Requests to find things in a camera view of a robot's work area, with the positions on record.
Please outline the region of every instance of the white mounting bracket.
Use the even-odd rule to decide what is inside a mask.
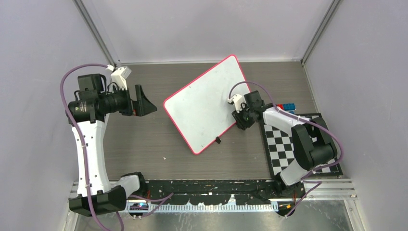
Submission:
[[[235,110],[239,113],[245,107],[244,105],[241,107],[242,103],[246,103],[245,98],[242,95],[236,94],[231,99],[227,99],[229,104],[234,103]]]
[[[121,90],[127,90],[126,78],[130,75],[132,70],[127,66],[122,66],[111,74],[112,82],[115,82]]]

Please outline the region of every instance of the cable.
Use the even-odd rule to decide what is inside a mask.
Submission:
[[[105,92],[108,90],[107,86],[106,86],[106,77],[104,75],[101,75],[101,78],[103,79],[103,86],[105,87]]]
[[[119,89],[119,85],[118,85],[116,82],[112,82],[112,83],[108,84],[108,90],[109,90],[109,87],[110,87],[112,84],[115,84],[116,87],[117,87],[117,89]]]
[[[313,186],[313,188],[311,188],[311,189],[309,189],[309,191],[307,191],[306,193],[305,193],[305,195],[303,195],[301,198],[300,198],[300,200],[296,203],[296,201],[295,201],[295,205],[292,207],[292,209],[285,215],[285,217],[286,217],[286,219],[288,218],[288,216],[290,215],[290,214],[292,214],[292,212],[296,209],[296,207],[303,201],[303,199],[305,199],[306,198],[306,196],[311,192],[311,191],[313,191],[315,188],[317,188],[318,186],[320,186],[323,182],[322,181],[308,181],[308,180],[304,180],[303,181],[304,183],[311,183],[311,184],[317,184],[317,185],[315,185],[315,186]]]
[[[87,154],[87,147],[85,145],[85,139],[84,136],[82,134],[81,129],[78,126],[78,123],[75,121],[74,116],[72,115],[71,111],[68,108],[68,104],[66,102],[65,99],[65,95],[64,95],[64,83],[66,78],[73,73],[74,71],[84,68],[84,67],[88,67],[88,66],[100,66],[100,67],[104,67],[107,68],[107,65],[103,65],[103,64],[84,64],[84,65],[80,65],[77,66],[75,68],[72,68],[71,70],[69,70],[61,79],[61,83],[60,83],[60,95],[61,95],[61,100],[63,102],[66,114],[68,115],[68,118],[71,120],[72,125],[75,127],[76,131],[78,132],[79,135],[79,139],[81,140],[81,145],[82,145],[82,152],[84,155],[84,167],[85,167],[85,184],[87,187],[87,199],[88,199],[88,204],[89,204],[89,210],[90,213],[92,214],[93,219],[95,220],[95,222],[99,225],[99,227],[104,230],[104,231],[110,231],[109,229],[107,229],[102,223],[101,221],[98,219],[98,217],[96,216],[95,213],[95,208],[93,207],[93,203],[92,203],[92,197],[91,197],[91,191],[90,191],[90,186],[89,186],[89,167],[88,167],[88,154]],[[123,220],[120,217],[119,212],[116,212],[117,217],[119,218],[119,222],[120,222],[120,227],[121,227],[121,231],[123,231],[125,229],[125,225],[123,224]]]
[[[229,91],[229,96],[228,96],[229,99],[231,98],[231,94],[232,94],[232,91],[234,90],[234,88],[236,88],[238,85],[243,84],[243,83],[254,84],[254,85],[259,86],[262,90],[264,90],[265,93],[268,95],[268,97],[269,97],[271,103],[273,104],[273,107],[278,111],[278,113],[285,114],[285,115],[289,116],[290,118],[300,120],[300,121],[302,121],[302,122],[304,122],[304,123],[310,124],[310,125],[312,125],[312,126],[318,128],[318,129],[320,129],[320,130],[323,130],[323,131],[326,132],[328,135],[330,135],[330,136],[336,141],[336,143],[339,145],[340,157],[338,157],[336,161],[334,161],[334,162],[331,163],[331,164],[326,164],[326,165],[323,165],[323,166],[319,166],[319,167],[314,168],[313,170],[309,171],[304,177],[302,177],[301,180],[303,180],[303,179],[309,177],[312,173],[316,172],[317,170],[320,170],[320,169],[325,168],[325,167],[334,166],[334,165],[338,164],[338,163],[343,159],[343,156],[344,156],[344,155],[343,155],[343,153],[344,153],[343,144],[339,141],[339,139],[338,139],[332,132],[330,132],[330,131],[327,130],[326,128],[324,128],[324,127],[322,127],[322,126],[320,126],[320,125],[318,125],[318,124],[316,124],[316,123],[313,123],[313,122],[311,122],[311,121],[309,121],[309,120],[307,120],[307,119],[303,119],[303,118],[301,118],[300,116],[293,115],[293,114],[291,114],[291,113],[289,113],[289,112],[286,112],[286,111],[281,110],[280,108],[278,108],[277,105],[276,105],[276,104],[274,103],[274,101],[273,101],[272,95],[269,93],[269,91],[268,91],[264,86],[262,86],[262,85],[260,85],[260,84],[258,84],[258,83],[256,83],[256,82],[252,82],[252,81],[242,81],[242,82],[238,82],[238,83],[235,84],[235,85],[231,88],[231,90]],[[297,202],[297,203],[294,205],[294,207],[289,211],[289,213],[285,215],[286,218],[288,218],[288,216],[295,210],[295,208],[300,204],[300,202],[303,201],[303,199],[305,199],[306,196],[307,196],[311,191],[313,191],[315,188],[317,188],[319,185],[321,185],[321,184],[323,183],[322,181],[307,181],[307,180],[304,180],[303,182],[306,182],[306,183],[316,183],[317,185],[315,185],[313,188],[311,188],[309,191],[307,191],[307,192],[305,193],[305,195],[303,195],[303,196],[300,198],[299,202]]]
[[[76,90],[76,91],[74,91],[75,101],[77,101],[77,100],[78,100],[78,96],[76,96],[78,92],[81,92],[81,91],[80,91],[80,90]]]
[[[164,197],[162,199],[157,199],[157,200],[147,199],[147,198],[144,198],[144,197],[141,197],[141,196],[136,196],[136,195],[130,195],[129,197],[138,198],[138,199],[145,200],[145,201],[148,201],[148,202],[160,202],[160,201],[166,201],[172,195],[174,195],[174,193],[170,193],[167,197]]]
[[[141,197],[141,196],[136,196],[136,195],[130,195],[129,197],[134,197],[134,198],[138,198],[138,199],[145,200],[145,201],[149,201],[149,202],[160,202],[160,204],[159,204],[158,206],[156,206],[156,208],[154,208],[152,211],[150,211],[150,212],[148,212],[148,213],[146,213],[146,214],[143,214],[143,215],[140,217],[140,218],[145,218],[145,217],[151,215],[154,211],[156,211],[160,206],[162,206],[162,204],[163,204],[164,202],[166,202],[166,201],[167,201],[171,196],[173,196],[173,195],[174,195],[174,193],[170,193],[167,197],[162,198],[162,199],[157,199],[157,200],[147,199],[147,198],[143,198],[143,197]]]

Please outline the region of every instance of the black cable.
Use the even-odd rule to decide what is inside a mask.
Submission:
[[[116,87],[117,87],[117,89],[119,89],[119,85],[118,85],[116,82],[112,82],[112,83],[110,83],[110,84],[108,85],[108,89],[109,89],[109,87],[110,87],[112,84],[115,84],[115,85],[116,85]]]
[[[103,79],[103,85],[105,86],[105,92],[107,90],[107,86],[106,86],[106,77],[101,75],[101,78]]]
[[[76,90],[76,91],[74,91],[75,101],[77,101],[77,100],[78,100],[78,97],[76,96],[78,92],[80,92],[80,90]]]

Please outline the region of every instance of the blue block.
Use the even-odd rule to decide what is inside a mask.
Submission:
[[[294,105],[294,103],[284,103],[283,104],[283,109],[285,111],[294,111],[294,110],[296,110],[296,106]]]

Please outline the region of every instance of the white cable clip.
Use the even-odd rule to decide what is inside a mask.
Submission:
[[[115,69],[115,67],[112,66],[112,65],[108,65],[107,68],[106,68],[106,70],[111,71],[111,72],[113,72],[114,69]]]

